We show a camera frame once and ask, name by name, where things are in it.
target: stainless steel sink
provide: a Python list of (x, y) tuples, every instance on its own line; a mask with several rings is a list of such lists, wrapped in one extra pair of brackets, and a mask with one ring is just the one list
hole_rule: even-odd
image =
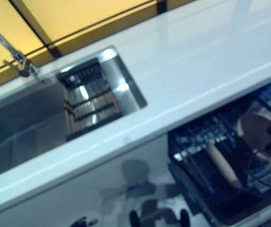
[[(100, 76), (82, 81), (91, 67)], [(63, 66), (56, 77), (0, 101), (0, 174), (147, 105), (113, 47)]]

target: faucet handle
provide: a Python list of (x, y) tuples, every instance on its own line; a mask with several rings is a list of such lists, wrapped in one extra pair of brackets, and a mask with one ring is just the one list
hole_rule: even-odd
[(11, 67), (13, 70), (18, 71), (18, 67), (15, 66), (15, 65), (13, 65), (13, 64), (11, 64), (11, 63), (9, 63), (8, 61), (3, 60), (3, 63), (4, 63), (5, 65), (8, 65), (9, 67)]
[(33, 71), (31, 62), (27, 59), (21, 63), (18, 63), (18, 66), (13, 65), (6, 60), (3, 60), (3, 63), (11, 67), (12, 69), (18, 71), (18, 75), (21, 77), (29, 77), (30, 72)]

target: wire rack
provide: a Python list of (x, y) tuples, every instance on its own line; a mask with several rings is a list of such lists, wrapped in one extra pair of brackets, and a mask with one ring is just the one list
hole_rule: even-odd
[[(237, 136), (236, 123), (244, 113), (271, 118), (271, 84), (170, 133), (170, 156), (212, 203), (223, 203), (242, 193), (263, 197), (271, 190), (269, 162), (255, 155)], [(242, 182), (243, 189), (232, 188), (221, 176), (206, 152), (207, 141), (215, 143)]]
[(65, 85), (64, 107), (72, 140), (122, 116), (107, 78), (98, 63), (61, 79)]

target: yellow wall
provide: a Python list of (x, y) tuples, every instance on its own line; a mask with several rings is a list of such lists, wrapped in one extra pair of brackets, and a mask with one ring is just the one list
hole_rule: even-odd
[[(144, 0), (23, 0), (52, 41), (139, 5)], [(7, 0), (0, 0), (0, 33), (18, 50), (29, 53), (43, 44)], [(12, 60), (0, 45), (2, 60)]]
[[(42, 46), (23, 19), (7, 0), (0, 0), (0, 33), (18, 50), (31, 52)], [(10, 53), (0, 45), (0, 66), (2, 60), (12, 60)]]
[(23, 0), (52, 41), (146, 0)]

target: white countertop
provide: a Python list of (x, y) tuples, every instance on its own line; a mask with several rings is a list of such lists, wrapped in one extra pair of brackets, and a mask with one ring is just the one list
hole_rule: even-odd
[[(0, 210), (271, 81), (271, 1), (198, 0), (41, 68), (114, 45), (148, 105), (0, 175)], [(0, 96), (15, 86), (0, 87)]]

